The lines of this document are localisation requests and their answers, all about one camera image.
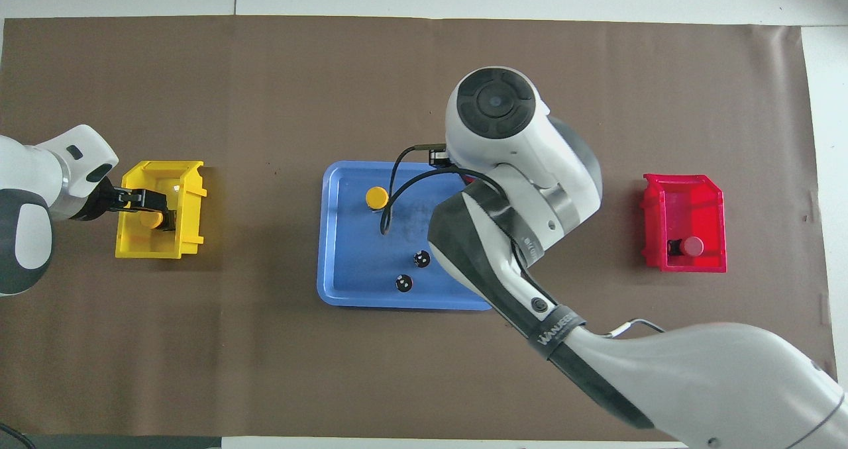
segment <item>brown mat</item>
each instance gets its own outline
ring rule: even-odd
[[[833,373],[800,29],[327,17],[8,20],[0,132],[87,123],[121,157],[200,159],[197,256],[112,257],[58,223],[0,301],[0,419],[40,433],[661,440],[607,415],[494,311],[330,307],[321,174],[443,139],[464,73],[525,72],[602,163],[604,204],[533,273],[607,331],[735,321]],[[642,174],[723,188],[727,274],[646,268]]]

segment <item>blue tray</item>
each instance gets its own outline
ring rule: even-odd
[[[418,250],[430,251],[427,227],[433,209],[463,188],[457,175],[434,175],[403,192],[394,205],[390,231],[380,234],[380,214],[367,207],[364,196],[371,187],[388,188],[393,164],[343,160],[324,173],[318,295],[330,305],[345,307],[490,309],[435,259],[426,268],[412,262]],[[402,163],[395,189],[431,169],[423,163]],[[400,274],[412,277],[408,292],[394,286]]]

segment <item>yellow knob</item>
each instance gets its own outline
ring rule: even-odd
[[[380,186],[372,187],[366,192],[366,204],[373,211],[379,211],[388,204],[388,192]]]
[[[158,228],[164,220],[164,216],[161,213],[139,213],[138,220],[146,228]]]

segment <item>screw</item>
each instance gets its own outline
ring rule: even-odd
[[[538,297],[533,298],[533,300],[530,300],[530,305],[532,305],[533,310],[536,310],[536,311],[545,311],[545,310],[548,309],[548,304],[545,303],[544,300],[542,300]]]
[[[401,274],[394,279],[394,286],[402,292],[408,292],[409,289],[412,288],[412,277],[409,277],[409,275],[406,274]]]
[[[415,256],[412,257],[412,262],[415,262],[415,267],[427,267],[430,265],[430,253],[426,250],[418,250]]]

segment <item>yellow bin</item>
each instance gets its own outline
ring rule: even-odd
[[[176,229],[162,231],[142,223],[142,214],[119,213],[115,256],[137,259],[178,259],[196,254],[203,244],[200,230],[200,199],[206,197],[197,169],[202,160],[143,160],[121,180],[121,187],[150,189],[168,198],[176,210]]]

